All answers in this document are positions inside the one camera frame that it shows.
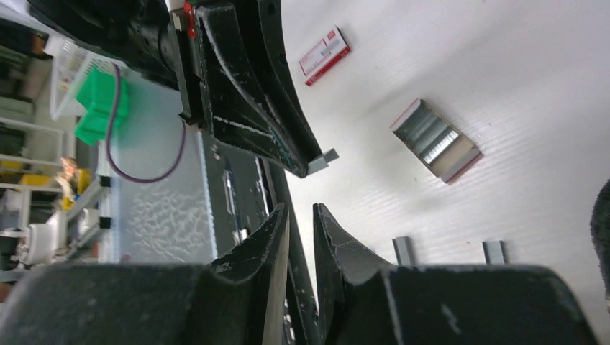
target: cable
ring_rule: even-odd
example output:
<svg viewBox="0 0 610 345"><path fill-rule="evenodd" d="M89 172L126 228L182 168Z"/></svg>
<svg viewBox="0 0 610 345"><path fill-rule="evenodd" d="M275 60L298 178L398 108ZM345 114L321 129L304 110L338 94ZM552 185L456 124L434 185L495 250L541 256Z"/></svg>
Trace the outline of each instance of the cable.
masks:
<svg viewBox="0 0 610 345"><path fill-rule="evenodd" d="M108 120L108 128L106 130L106 159L110 164L110 168L114 171L118 176L134 183L156 183L161 180L166 179L169 175L173 173L174 170L178 167L178 163L180 163L180 159L182 159L182 154L184 153L184 143L186 141L186 124L184 121L182 122L182 141L180 143L180 149L178 151L178 156L176 157L176 161L169 168L167 172L158 176L156 178L136 178L131 175L126 174L123 170L121 170L117 164L112 159L112 155L110 154L110 138L112 138L112 128L114 127L114 118L117 117L117 109L119 108L119 102L121 100L121 71L119 70L119 66L116 64L112 64L114 68L114 99L112 100L112 108L110 109L110 119Z"/></svg>

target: metal strip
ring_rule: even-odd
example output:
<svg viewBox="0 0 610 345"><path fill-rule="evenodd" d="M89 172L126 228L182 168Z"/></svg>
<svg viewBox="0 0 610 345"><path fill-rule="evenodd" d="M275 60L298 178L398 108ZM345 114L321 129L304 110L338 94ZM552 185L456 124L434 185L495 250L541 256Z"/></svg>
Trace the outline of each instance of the metal strip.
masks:
<svg viewBox="0 0 610 345"><path fill-rule="evenodd" d="M11 156L11 155L0 155L0 160L8 160L10 162L21 162L26 164L40 164L40 165L52 165L54 167L60 167L59 162L49 162L47 160L31 160L29 158Z"/></svg>
<svg viewBox="0 0 610 345"><path fill-rule="evenodd" d="M307 165L307 175L309 176L313 173L317 173L320 170L328 167L328 163L336 160L337 158L339 158L339 154L335 149L326 151L322 155L318 156L318 158L315 160L309 162L309 165Z"/></svg>
<svg viewBox="0 0 610 345"><path fill-rule="evenodd" d="M415 251L413 250L411 238L408 236L392 239L394 251L399 265L415 265Z"/></svg>
<svg viewBox="0 0 610 345"><path fill-rule="evenodd" d="M211 210L211 202L210 202L210 191L209 191L208 170L207 170L207 163L206 163L205 149L204 149L204 138L203 138L203 134L201 132L195 133L195 142L197 144L197 152L199 153L199 159L201 160L201 175L202 175L203 181L204 181L206 212L207 212L207 214L210 215L210 217L212 217L213 213ZM217 248L217 243L216 243L216 233L214 232L214 222L208 221L207 225L208 225L208 231L209 231L209 238L211 241L212 257L216 259L218 257L218 248Z"/></svg>
<svg viewBox="0 0 610 345"><path fill-rule="evenodd" d="M29 224L29 212L32 203L32 191L23 190L21 193L21 210L19 211L19 227L24 228Z"/></svg>
<svg viewBox="0 0 610 345"><path fill-rule="evenodd" d="M441 176L442 182L447 182L451 180L456 174L460 172L468 163L472 162L477 156L481 154L481 151L477 147L473 147L468 151L468 153L460 159L459 162L455 163L453 167L449 171L447 171L443 176Z"/></svg>
<svg viewBox="0 0 610 345"><path fill-rule="evenodd" d="M38 185L20 185L17 183L0 183L0 188L16 189L16 190L31 190L32 192L61 193L61 188L41 187Z"/></svg>
<svg viewBox="0 0 610 345"><path fill-rule="evenodd" d="M62 129L56 129L56 128L40 126L38 124L30 124L30 123L27 123L27 122L6 119L4 117L0 117L0 123L2 123L2 124L9 124L9 125L12 125L12 126L17 126L17 127L36 129L36 130L39 130L39 131L52 132L52 133L56 133L56 134L60 134L60 135L64 135L64 133L65 133L65 131L62 130Z"/></svg>
<svg viewBox="0 0 610 345"><path fill-rule="evenodd" d="M83 209L91 207L103 197L110 189L110 178L108 176L98 176L89 185L85 192L78 198L74 206L69 210L66 215L68 222L72 221Z"/></svg>
<svg viewBox="0 0 610 345"><path fill-rule="evenodd" d="M111 178L109 176L116 178L116 175L110 168L110 164L106 159L106 145L104 141L100 141L98 143L97 174L98 177L102 179L101 185L106 187L106 192L102 192L102 195L98 197L100 221L103 218L107 218L109 220L111 219L110 217L112 213L111 200L114 197L110 189ZM112 228L110 220L106 228L106 230L101 231L100 234L96 236L96 240L98 242L98 261L118 262L121 259L121 236L119 230L116 227L114 229Z"/></svg>
<svg viewBox="0 0 610 345"><path fill-rule="evenodd" d="M488 265L506 264L503 241L484 241L483 253L485 254L485 262Z"/></svg>
<svg viewBox="0 0 610 345"><path fill-rule="evenodd" d="M89 228L87 232L82 234L70 245L70 249L66 254L66 259L75 260L88 254L91 251L93 244L109 230L110 223L110 218L101 217L96 225Z"/></svg>

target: yellow object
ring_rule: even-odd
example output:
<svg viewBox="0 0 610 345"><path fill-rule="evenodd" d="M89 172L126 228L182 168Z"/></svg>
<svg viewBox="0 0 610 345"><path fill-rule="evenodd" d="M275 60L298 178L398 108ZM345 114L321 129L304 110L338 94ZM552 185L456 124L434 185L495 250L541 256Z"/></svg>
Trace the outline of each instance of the yellow object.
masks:
<svg viewBox="0 0 610 345"><path fill-rule="evenodd" d="M78 169L78 186L76 187L76 195L81 195L91 184L91 172L87 169ZM63 197L62 208L64 211L69 210L74 205L74 202L67 197Z"/></svg>
<svg viewBox="0 0 610 345"><path fill-rule="evenodd" d="M19 176L19 170L23 168L23 163L8 160L0 161L0 176L3 178L15 178Z"/></svg>
<svg viewBox="0 0 610 345"><path fill-rule="evenodd" d="M21 162L10 162L8 160L3 160L3 161L0 162L0 167L3 167L5 169L20 170L23 167L23 163L21 163Z"/></svg>
<svg viewBox="0 0 610 345"><path fill-rule="evenodd" d="M49 181L51 181L52 177L44 176L44 175L33 175L33 174L25 174L21 177L19 181L20 185L33 185L40 187L42 185L47 185Z"/></svg>

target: white machine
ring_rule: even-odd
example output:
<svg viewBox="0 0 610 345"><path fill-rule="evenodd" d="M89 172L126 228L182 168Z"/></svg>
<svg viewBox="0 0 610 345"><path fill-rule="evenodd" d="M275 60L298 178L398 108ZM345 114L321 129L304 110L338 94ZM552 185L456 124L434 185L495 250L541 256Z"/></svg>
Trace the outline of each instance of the white machine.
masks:
<svg viewBox="0 0 610 345"><path fill-rule="evenodd" d="M78 245L76 242L98 224L98 210L83 210L77 220L78 235L70 240L66 212L58 211L45 224L5 229L0 231L0 237L17 239L11 262L25 266L46 265L66 261L70 249Z"/></svg>

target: black plastic part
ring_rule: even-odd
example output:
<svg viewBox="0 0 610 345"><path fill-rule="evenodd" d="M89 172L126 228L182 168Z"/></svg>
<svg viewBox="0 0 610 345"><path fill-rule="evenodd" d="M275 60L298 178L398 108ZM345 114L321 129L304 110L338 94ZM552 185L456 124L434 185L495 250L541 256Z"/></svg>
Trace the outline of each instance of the black plastic part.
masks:
<svg viewBox="0 0 610 345"><path fill-rule="evenodd" d="M280 344L287 220L278 206L209 266L33 270L6 301L0 344Z"/></svg>
<svg viewBox="0 0 610 345"><path fill-rule="evenodd" d="M78 41L90 45L104 46L117 45L127 38L127 20L120 19L110 13L99 13L94 4L83 5L77 0L28 0L29 11L32 16L46 24L48 27L65 34ZM105 6L109 8L116 1L108 1ZM123 11L131 8L134 0L124 0Z"/></svg>
<svg viewBox="0 0 610 345"><path fill-rule="evenodd" d="M282 344L288 217L279 205L209 266L33 270L6 301L0 344ZM399 267L322 204L314 225L319 337L296 344L597 344L570 289L545 268Z"/></svg>
<svg viewBox="0 0 610 345"><path fill-rule="evenodd" d="M15 255L18 245L19 239L0 236L0 271L13 270L19 264L18 261L11 259Z"/></svg>
<svg viewBox="0 0 610 345"><path fill-rule="evenodd" d="M172 30L172 26L132 21L129 26L129 36L140 52L161 62L167 70L174 71L176 68L173 59L177 52L170 41L169 32Z"/></svg>
<svg viewBox="0 0 610 345"><path fill-rule="evenodd" d="M532 266L393 266L314 206L325 344L597 344L578 303Z"/></svg>
<svg viewBox="0 0 610 345"><path fill-rule="evenodd" d="M270 205L283 204L289 210L290 252L288 253L288 281L286 282L286 300L290 326L294 332L294 342L289 344L317 345L323 344L319 338L319 314L314 289L307 269L303 242L296 223L288 181L284 171L268 162L262 162L263 178L267 183Z"/></svg>
<svg viewBox="0 0 610 345"><path fill-rule="evenodd" d="M206 132L202 137L214 238L217 252L224 254L236 244L236 229L258 229L271 210L265 209L256 158L232 147L217 146ZM231 188L228 176L233 177ZM235 194L232 199L230 191ZM234 204L236 212L231 212L229 203Z"/></svg>
<svg viewBox="0 0 610 345"><path fill-rule="evenodd" d="M184 31L174 29L170 23L168 25L169 40L173 52L173 67L180 88L182 98L182 120L189 126L197 124L203 117L204 110L199 93L199 78L192 73L193 56L191 52L191 39Z"/></svg>
<svg viewBox="0 0 610 345"><path fill-rule="evenodd" d="M193 74L202 77L201 121L220 142L304 177L322 151L299 106L288 66L281 62L281 18L269 17L269 5L251 0L194 4L199 63Z"/></svg>
<svg viewBox="0 0 610 345"><path fill-rule="evenodd" d="M109 188L109 187L111 187L111 184L112 184L112 179L110 178L110 176L103 176L103 175L99 176L100 187Z"/></svg>
<svg viewBox="0 0 610 345"><path fill-rule="evenodd" d="M99 217L99 228L110 229L111 218L110 217Z"/></svg>
<svg viewBox="0 0 610 345"><path fill-rule="evenodd" d="M610 300L610 180L599 191L593 207L591 238L599 258L601 278L606 287L606 300Z"/></svg>

